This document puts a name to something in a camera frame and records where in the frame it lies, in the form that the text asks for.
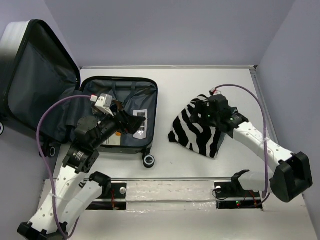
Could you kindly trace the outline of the white orange card packet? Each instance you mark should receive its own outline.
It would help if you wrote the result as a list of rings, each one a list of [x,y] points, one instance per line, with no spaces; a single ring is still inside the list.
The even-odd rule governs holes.
[[[120,132],[114,133],[108,139],[103,142],[103,146],[120,146],[122,134]]]

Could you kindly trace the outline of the brown leather belt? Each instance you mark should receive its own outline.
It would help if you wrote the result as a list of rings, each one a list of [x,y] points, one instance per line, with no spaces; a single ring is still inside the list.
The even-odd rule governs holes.
[[[112,106],[112,105],[116,105],[117,108],[118,108],[118,111],[119,111],[119,109],[122,109],[122,108],[123,108],[122,103],[121,103],[120,101],[117,101],[117,100],[113,100],[113,101],[111,102],[111,106]],[[101,109],[98,109],[98,108],[95,106],[94,103],[92,104],[92,113],[93,113],[94,115],[97,115],[97,116],[101,116],[102,114],[114,116],[114,115],[117,114],[117,112],[112,112],[112,111],[110,110],[110,107],[109,107],[107,110],[105,110],[105,109],[101,110]]]

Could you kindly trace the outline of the zebra striped cloth bag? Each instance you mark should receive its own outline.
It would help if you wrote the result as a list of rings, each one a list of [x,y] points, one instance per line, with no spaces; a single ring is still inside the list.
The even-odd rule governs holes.
[[[204,94],[200,94],[188,103],[174,119],[168,140],[192,152],[213,159],[218,154],[226,134],[215,127],[203,126],[190,121],[196,102],[205,101],[207,98]]]

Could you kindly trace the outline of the dark blue cup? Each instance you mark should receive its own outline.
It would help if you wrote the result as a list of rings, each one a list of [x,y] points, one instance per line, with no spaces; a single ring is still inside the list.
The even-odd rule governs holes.
[[[118,107],[116,104],[110,106],[110,110],[113,112],[113,113],[116,113],[118,111]]]

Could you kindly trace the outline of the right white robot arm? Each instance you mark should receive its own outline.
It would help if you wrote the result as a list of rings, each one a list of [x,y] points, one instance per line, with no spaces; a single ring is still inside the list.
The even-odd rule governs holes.
[[[235,196],[247,191],[269,192],[289,203],[313,185],[308,156],[301,151],[293,153],[265,137],[237,108],[229,106],[222,94],[196,100],[190,120],[221,131],[264,161],[264,173],[245,169],[231,177],[230,190]]]

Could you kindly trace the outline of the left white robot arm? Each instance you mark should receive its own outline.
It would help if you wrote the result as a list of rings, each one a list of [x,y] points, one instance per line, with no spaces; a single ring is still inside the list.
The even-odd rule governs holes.
[[[146,118],[123,109],[99,121],[85,116],[78,121],[75,139],[51,180],[51,191],[35,215],[19,225],[17,232],[27,240],[66,240],[75,231],[82,213],[98,197],[110,194],[111,178],[101,172],[90,174],[99,157],[99,147],[116,132],[135,134]]]

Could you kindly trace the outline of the black open suitcase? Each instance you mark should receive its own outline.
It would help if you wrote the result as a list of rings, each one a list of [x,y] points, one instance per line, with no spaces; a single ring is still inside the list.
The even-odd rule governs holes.
[[[101,94],[121,102],[132,116],[146,118],[135,134],[121,133],[121,145],[101,145],[99,152],[151,155],[158,103],[158,85],[142,77],[93,76],[81,80],[80,70],[54,31],[43,20],[10,23],[0,41],[0,128],[40,140],[40,156],[52,158],[58,144],[73,143],[78,122],[95,115]]]

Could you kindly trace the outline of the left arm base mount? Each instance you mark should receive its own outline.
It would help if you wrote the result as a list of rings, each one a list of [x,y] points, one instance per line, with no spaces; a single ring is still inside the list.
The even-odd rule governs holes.
[[[94,200],[86,209],[91,211],[124,211],[127,209],[127,183],[112,182],[109,191]]]

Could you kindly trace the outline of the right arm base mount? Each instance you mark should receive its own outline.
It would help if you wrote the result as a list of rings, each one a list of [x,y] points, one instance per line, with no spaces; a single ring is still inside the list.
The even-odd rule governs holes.
[[[218,181],[214,183],[211,194],[216,199],[218,210],[234,209],[263,209],[260,194],[252,190],[244,190],[239,178],[249,170],[235,173],[230,181]]]

